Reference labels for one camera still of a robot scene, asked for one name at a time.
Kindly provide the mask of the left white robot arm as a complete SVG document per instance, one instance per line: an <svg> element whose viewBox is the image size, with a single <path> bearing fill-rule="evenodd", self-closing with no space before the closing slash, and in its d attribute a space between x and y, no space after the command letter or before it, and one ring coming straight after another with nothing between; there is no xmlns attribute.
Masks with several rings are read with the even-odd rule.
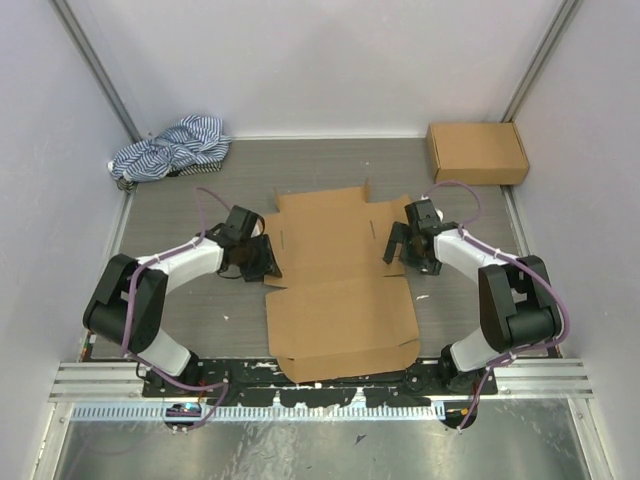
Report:
<svg viewBox="0 0 640 480"><path fill-rule="evenodd" d="M181 397L222 385L202 383L199 357L161 327L166 296L202 276L222 277L229 267L246 282L280 278L266 221L240 206L227 219L187 242L142 257L113 256L83 314L83 326L148 366Z"/></svg>

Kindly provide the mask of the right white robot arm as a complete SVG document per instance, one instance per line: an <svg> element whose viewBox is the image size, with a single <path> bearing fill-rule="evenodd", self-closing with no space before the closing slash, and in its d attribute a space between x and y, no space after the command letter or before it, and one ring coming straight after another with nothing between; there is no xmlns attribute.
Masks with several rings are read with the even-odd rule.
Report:
<svg viewBox="0 0 640 480"><path fill-rule="evenodd" d="M422 274L438 275L447 265L474 281L479 327L445 346L437 363L442 387L462 394L476 372L536 345L545 347L565 332L560 301L544 261L518 257L478 240L462 225L445 222L429 198L404 207L405 222L394 222L383 260L397 258Z"/></svg>

